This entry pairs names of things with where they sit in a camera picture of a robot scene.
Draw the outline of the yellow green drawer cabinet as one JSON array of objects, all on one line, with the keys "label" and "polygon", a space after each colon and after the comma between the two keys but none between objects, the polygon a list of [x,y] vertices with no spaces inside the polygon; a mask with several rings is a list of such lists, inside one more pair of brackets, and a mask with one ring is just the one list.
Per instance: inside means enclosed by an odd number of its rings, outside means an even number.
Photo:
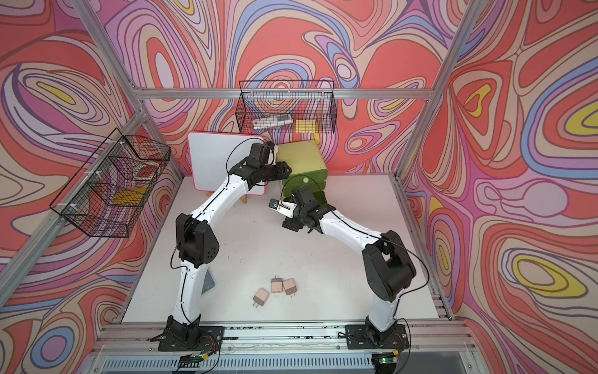
[{"label": "yellow green drawer cabinet", "polygon": [[319,146],[314,140],[280,145],[277,161],[287,162],[292,168],[291,175],[305,171],[328,171]]}]

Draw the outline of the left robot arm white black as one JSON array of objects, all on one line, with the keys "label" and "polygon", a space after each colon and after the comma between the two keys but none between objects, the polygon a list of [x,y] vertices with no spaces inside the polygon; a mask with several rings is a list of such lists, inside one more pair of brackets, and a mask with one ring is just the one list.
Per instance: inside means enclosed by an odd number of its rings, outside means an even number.
[{"label": "left robot arm white black", "polygon": [[199,322],[199,299],[209,264],[220,250],[214,229],[224,215],[257,185],[287,179],[291,167],[277,161],[277,146],[255,138],[246,157],[233,165],[224,182],[200,207],[175,220],[175,252],[181,264],[181,280],[167,326],[187,328]]}]

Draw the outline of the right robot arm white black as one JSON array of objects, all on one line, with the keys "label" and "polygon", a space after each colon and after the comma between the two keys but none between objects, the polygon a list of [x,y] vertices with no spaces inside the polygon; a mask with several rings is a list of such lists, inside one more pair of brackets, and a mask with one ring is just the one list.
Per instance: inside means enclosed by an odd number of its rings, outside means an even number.
[{"label": "right robot arm white black", "polygon": [[361,255],[366,281],[374,294],[365,319],[368,339],[380,345],[394,333],[400,297],[417,276],[416,266],[400,236],[377,232],[346,218],[336,207],[321,203],[308,187],[293,191],[289,201],[271,199],[269,208],[284,216],[283,227],[307,228],[335,238]]}]

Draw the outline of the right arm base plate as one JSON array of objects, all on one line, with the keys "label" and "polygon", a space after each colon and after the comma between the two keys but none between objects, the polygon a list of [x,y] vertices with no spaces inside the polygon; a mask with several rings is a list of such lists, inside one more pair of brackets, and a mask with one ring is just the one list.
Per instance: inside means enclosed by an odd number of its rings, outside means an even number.
[{"label": "right arm base plate", "polygon": [[404,324],[394,324],[384,332],[379,332],[375,327],[365,324],[348,324],[345,326],[343,336],[349,350],[391,349],[402,352],[411,347]]}]

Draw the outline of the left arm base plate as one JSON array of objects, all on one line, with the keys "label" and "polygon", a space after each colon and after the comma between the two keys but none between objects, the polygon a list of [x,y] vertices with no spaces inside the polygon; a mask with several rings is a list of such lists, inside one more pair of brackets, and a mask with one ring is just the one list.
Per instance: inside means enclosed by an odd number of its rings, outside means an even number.
[{"label": "left arm base plate", "polygon": [[215,353],[223,336],[223,326],[165,328],[158,339],[158,351]]}]

